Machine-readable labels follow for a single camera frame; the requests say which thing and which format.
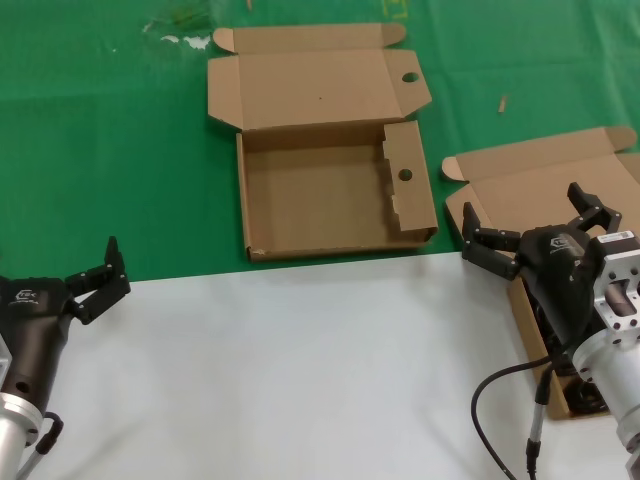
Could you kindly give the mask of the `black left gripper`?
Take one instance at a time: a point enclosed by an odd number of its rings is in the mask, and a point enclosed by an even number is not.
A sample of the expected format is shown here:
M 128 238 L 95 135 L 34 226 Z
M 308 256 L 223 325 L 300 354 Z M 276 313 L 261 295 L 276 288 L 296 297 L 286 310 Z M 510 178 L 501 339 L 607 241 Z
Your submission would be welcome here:
M 73 317 L 89 325 L 131 292 L 110 236 L 102 265 L 64 280 L 1 279 L 1 337 L 12 356 L 1 387 L 37 408 L 48 405 Z

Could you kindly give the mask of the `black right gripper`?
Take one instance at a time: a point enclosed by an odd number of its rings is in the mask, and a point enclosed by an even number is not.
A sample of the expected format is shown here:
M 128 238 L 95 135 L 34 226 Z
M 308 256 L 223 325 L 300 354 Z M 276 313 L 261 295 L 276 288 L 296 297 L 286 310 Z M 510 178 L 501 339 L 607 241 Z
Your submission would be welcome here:
M 572 182 L 567 197 L 577 216 L 568 225 L 524 232 L 484 228 L 473 205 L 463 206 L 462 258 L 501 278 L 520 276 L 561 344 L 578 346 L 593 316 L 593 269 L 583 257 L 594 226 L 615 233 L 622 215 Z M 517 253 L 516 257 L 508 253 Z

